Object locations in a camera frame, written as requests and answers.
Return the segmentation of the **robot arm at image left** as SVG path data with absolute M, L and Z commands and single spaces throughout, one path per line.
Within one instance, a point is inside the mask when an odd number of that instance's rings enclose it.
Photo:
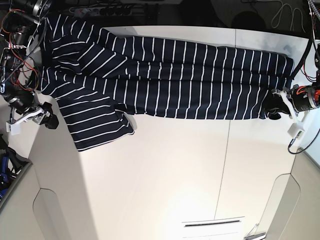
M 7 132 L 17 134 L 20 124 L 29 120 L 54 130 L 59 120 L 52 105 L 36 98 L 44 75 L 34 60 L 27 62 L 44 41 L 52 1 L 2 0 L 0 4 L 8 8 L 0 23 L 5 43 L 0 56 L 0 95 L 10 107 Z

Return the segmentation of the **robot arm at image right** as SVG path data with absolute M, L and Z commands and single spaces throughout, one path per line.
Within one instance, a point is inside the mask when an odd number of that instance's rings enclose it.
M 264 104 L 266 116 L 271 120 L 278 120 L 281 114 L 291 118 L 298 113 L 316 110 L 320 107 L 320 2 L 318 0 L 307 1 L 310 15 L 310 31 L 306 48 L 297 66 L 293 69 L 282 87 L 272 90 L 272 97 Z M 314 49 L 315 77 L 309 77 L 306 73 L 306 60 L 310 50 Z M 309 85 L 292 85 L 298 72 L 310 82 Z

